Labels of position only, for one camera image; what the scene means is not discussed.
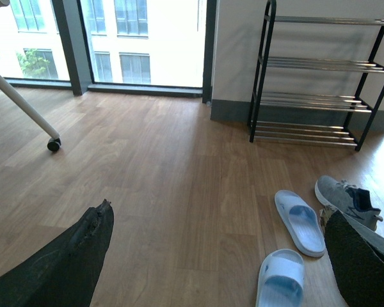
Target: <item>gray baseboard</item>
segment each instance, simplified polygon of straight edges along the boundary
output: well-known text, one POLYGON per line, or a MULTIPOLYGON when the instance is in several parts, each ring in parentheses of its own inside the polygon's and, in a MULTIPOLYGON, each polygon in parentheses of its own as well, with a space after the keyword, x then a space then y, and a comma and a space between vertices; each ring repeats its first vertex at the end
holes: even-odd
MULTIPOLYGON (((212 100, 211 120, 226 122, 247 122, 249 102, 231 100, 212 100)), ((265 122, 302 123, 307 125, 342 126, 345 112, 320 111, 306 109, 284 109, 280 107, 262 107, 259 120, 265 122)), ((349 128, 364 130, 369 114, 355 113, 349 128)), ((384 132, 384 111, 378 111, 371 125, 371 130, 384 132)))

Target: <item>tree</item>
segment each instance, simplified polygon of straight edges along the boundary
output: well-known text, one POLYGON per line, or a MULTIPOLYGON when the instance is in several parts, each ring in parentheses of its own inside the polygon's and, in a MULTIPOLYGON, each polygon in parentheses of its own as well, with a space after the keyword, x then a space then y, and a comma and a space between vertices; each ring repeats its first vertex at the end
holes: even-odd
POLYGON ((49 60, 37 54, 37 49, 29 49, 25 54, 17 53, 21 71, 25 78, 47 79, 49 60))

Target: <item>white wall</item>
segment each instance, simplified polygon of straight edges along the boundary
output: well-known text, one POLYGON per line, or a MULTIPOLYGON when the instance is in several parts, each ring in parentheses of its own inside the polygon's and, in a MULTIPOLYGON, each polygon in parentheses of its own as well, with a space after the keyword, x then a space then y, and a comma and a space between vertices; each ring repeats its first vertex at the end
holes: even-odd
MULTIPOLYGON (((213 99, 251 99, 266 1, 218 0, 213 99)), ((277 0, 277 15, 382 19, 384 0, 277 0)), ((271 55, 366 60, 379 27, 275 24, 271 55)), ((384 41, 376 60, 384 65, 384 41)), ((265 90, 353 95, 358 73, 269 68, 265 90)), ((369 76, 362 98, 373 105, 384 76, 369 76)), ((384 101, 380 107, 384 110, 384 101)))

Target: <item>window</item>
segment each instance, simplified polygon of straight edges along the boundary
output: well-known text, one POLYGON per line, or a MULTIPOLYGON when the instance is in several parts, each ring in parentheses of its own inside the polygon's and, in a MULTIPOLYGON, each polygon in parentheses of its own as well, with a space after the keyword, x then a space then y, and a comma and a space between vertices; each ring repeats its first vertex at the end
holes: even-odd
POLYGON ((104 34, 105 18, 102 0, 88 0, 87 10, 91 34, 104 34))
POLYGON ((25 78, 58 80, 51 50, 24 49, 17 57, 25 78))
POLYGON ((148 54, 120 54, 122 81, 131 84, 150 84, 148 54))
POLYGON ((115 0, 118 34, 147 36, 147 0, 115 0))
POLYGON ((10 5, 19 31, 44 31, 44 18, 38 0, 11 0, 10 5))
POLYGON ((113 74, 111 71, 111 62, 108 52, 95 52, 95 61, 97 62, 97 82, 113 82, 113 74))

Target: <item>chair caster wheel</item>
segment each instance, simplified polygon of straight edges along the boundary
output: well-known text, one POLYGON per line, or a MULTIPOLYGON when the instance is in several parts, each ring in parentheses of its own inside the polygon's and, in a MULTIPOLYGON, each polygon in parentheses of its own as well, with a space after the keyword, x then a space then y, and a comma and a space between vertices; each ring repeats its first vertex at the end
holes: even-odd
POLYGON ((52 152, 57 152, 61 147, 61 140, 51 138, 47 144, 47 148, 52 152))

